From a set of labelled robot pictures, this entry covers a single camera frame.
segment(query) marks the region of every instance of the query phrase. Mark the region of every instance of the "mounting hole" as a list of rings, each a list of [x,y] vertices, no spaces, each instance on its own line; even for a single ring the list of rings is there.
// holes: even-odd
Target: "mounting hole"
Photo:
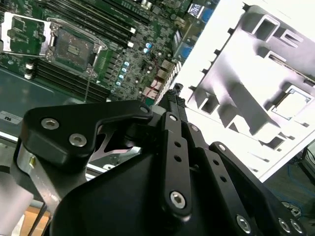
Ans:
[[[175,146],[180,148],[182,145],[179,142],[175,142]]]
[[[182,162],[182,159],[179,156],[174,156],[174,158],[177,162]]]
[[[142,110],[144,113],[148,113],[149,112],[148,109],[145,108],[145,107],[140,107],[140,110]]]
[[[221,179],[224,183],[227,182],[227,180],[226,180],[226,178],[225,178],[224,176],[220,176],[220,179]]]

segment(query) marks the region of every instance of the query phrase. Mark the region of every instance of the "capacitor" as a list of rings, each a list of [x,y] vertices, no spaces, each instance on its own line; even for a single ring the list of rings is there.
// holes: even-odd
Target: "capacitor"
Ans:
[[[147,6],[147,9],[150,10],[151,7],[152,7],[152,3],[151,2],[147,2],[146,6]]]
[[[32,78],[32,74],[24,74],[24,78],[30,80]]]
[[[147,48],[152,48],[152,43],[146,43]]]
[[[29,69],[25,70],[24,78],[30,80],[33,77],[33,72]]]
[[[29,69],[29,70],[33,70],[34,69],[34,63],[33,62],[27,62],[25,64],[25,68]]]

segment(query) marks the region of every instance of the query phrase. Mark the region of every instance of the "label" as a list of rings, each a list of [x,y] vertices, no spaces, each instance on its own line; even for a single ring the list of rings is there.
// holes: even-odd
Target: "label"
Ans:
[[[19,124],[23,120],[23,118],[13,115],[11,113],[5,112],[5,111],[0,112],[0,119],[3,119],[12,124]]]

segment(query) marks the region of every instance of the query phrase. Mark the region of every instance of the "ram slot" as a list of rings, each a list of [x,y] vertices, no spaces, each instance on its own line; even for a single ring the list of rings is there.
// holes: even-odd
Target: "ram slot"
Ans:
[[[56,67],[45,61],[40,60],[37,63],[35,79],[48,82],[67,92],[85,98],[88,80],[73,75],[62,68]],[[108,89],[90,83],[87,100],[92,102],[103,102],[106,101],[109,94],[110,91]]]
[[[105,21],[103,22],[92,16],[93,12],[82,12],[77,6],[69,5],[66,1],[60,0],[58,3],[49,1],[46,7],[56,14],[62,15],[70,21],[108,38],[123,47],[127,47],[128,41],[131,38],[131,32],[125,34],[114,27],[110,27]]]
[[[91,9],[92,12],[99,12],[100,15],[103,15],[104,17],[106,16],[107,19],[109,19],[111,22],[114,22],[115,24],[126,28],[129,32],[131,32],[131,29],[133,28],[133,25],[129,24],[128,22],[121,20],[119,18],[117,18],[116,15],[112,15],[110,14],[108,11],[104,10],[106,9],[105,5],[107,5],[106,3],[104,3],[103,7],[96,7],[94,4],[91,4],[89,2],[86,2],[86,4],[89,6],[89,8]]]
[[[100,23],[105,24],[107,27],[109,27],[110,30],[116,30],[116,31],[126,34],[127,36],[132,36],[130,27],[125,28],[124,26],[111,21],[107,17],[108,14],[102,13],[101,11],[91,7],[88,4],[82,5],[73,0],[59,0],[59,1],[64,1],[66,4],[68,3],[72,8],[78,8],[83,13],[89,13],[90,16],[88,15],[88,17],[96,18]]]
[[[114,0],[102,0],[103,2],[107,3],[108,5],[116,8],[118,11],[126,14],[127,16],[145,24],[145,25],[148,25],[150,23],[150,19],[149,17],[144,17],[144,16],[141,16],[139,14],[137,14],[136,12],[120,5],[118,2],[115,2]]]

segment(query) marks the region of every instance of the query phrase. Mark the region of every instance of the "black metal bracket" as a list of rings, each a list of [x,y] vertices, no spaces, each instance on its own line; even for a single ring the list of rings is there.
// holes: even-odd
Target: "black metal bracket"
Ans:
[[[152,111],[139,101],[35,108],[25,114],[20,138],[35,156],[66,172],[78,172],[95,150],[100,126],[112,122],[122,126],[131,122],[147,123],[152,115]],[[78,142],[82,136],[87,140],[83,147],[69,142],[72,134],[79,134],[74,137]]]
[[[83,104],[25,115],[15,159],[54,212],[52,236],[306,235],[224,144],[208,146],[187,122],[183,100],[169,91],[160,105],[152,112],[138,101]],[[98,134],[105,137],[96,150]],[[141,154],[83,179],[93,153],[132,146]]]

